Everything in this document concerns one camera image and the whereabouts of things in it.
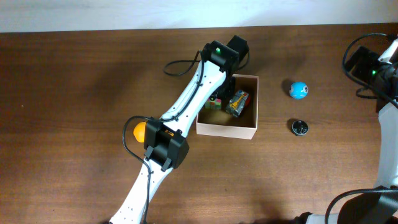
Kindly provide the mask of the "blue toy ball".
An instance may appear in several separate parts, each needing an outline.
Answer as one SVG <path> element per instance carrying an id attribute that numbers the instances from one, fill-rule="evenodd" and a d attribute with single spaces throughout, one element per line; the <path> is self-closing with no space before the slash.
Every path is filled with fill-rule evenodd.
<path id="1" fill-rule="evenodd" d="M 308 86 L 304 82 L 291 84 L 289 95 L 295 100 L 304 99 L 308 95 Z"/>

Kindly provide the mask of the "multicoloured puzzle cube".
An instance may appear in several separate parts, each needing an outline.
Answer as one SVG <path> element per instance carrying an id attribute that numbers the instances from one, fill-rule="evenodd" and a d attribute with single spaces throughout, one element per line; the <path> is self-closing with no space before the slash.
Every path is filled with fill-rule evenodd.
<path id="1" fill-rule="evenodd" d="M 222 100 L 215 97 L 210 97 L 205 103 L 205 109 L 220 110 L 222 107 Z"/>

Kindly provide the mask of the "pink cardboard box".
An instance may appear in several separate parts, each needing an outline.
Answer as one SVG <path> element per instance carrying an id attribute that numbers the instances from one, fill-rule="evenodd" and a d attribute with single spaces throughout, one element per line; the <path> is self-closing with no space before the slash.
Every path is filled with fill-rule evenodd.
<path id="1" fill-rule="evenodd" d="M 249 93 L 249 103 L 238 117 L 226 112 L 229 98 L 221 101 L 221 109 L 203 107 L 196 118 L 196 132 L 201 135 L 226 138 L 252 139 L 258 127 L 259 77 L 235 74 L 233 93 L 243 90 Z"/>

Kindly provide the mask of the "orange rubber toy figure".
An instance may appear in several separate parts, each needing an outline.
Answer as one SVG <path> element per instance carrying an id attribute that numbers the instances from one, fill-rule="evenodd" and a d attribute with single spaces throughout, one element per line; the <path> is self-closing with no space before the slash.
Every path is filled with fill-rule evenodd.
<path id="1" fill-rule="evenodd" d="M 137 142 L 143 143 L 145 141 L 146 122 L 138 123 L 133 130 L 133 135 Z"/>

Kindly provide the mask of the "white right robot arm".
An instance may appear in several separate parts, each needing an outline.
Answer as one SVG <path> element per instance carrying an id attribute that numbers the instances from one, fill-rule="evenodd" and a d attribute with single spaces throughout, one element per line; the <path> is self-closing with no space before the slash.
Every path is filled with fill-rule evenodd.
<path id="1" fill-rule="evenodd" d="M 397 223 L 397 35 L 387 38 L 391 45 L 380 55 L 360 46 L 342 60 L 343 73 L 361 85 L 356 96 L 370 90 L 372 99 L 384 102 L 378 111 L 381 150 L 374 187 L 344 192 L 330 202 L 325 214 L 306 212 L 293 223 Z"/>

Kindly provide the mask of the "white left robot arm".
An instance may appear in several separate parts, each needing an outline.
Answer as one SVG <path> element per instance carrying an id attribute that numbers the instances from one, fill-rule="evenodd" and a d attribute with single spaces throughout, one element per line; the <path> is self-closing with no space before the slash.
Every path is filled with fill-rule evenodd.
<path id="1" fill-rule="evenodd" d="M 199 50 L 190 65 L 197 65 L 187 87 L 160 118 L 139 116 L 144 125 L 144 157 L 139 175 L 110 223 L 145 223 L 149 203 L 162 181 L 185 159 L 186 140 L 193 120 L 211 95 L 226 88 L 232 75 L 249 59 L 246 40 L 234 36 L 226 45 L 214 40 Z"/>

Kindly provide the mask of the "black round disc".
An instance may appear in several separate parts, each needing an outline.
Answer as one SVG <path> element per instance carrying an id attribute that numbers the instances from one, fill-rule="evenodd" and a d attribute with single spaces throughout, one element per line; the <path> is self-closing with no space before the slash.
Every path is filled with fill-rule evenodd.
<path id="1" fill-rule="evenodd" d="M 308 133 L 308 124 L 303 120 L 296 120 L 292 123 L 292 132 L 296 136 L 304 136 Z"/>

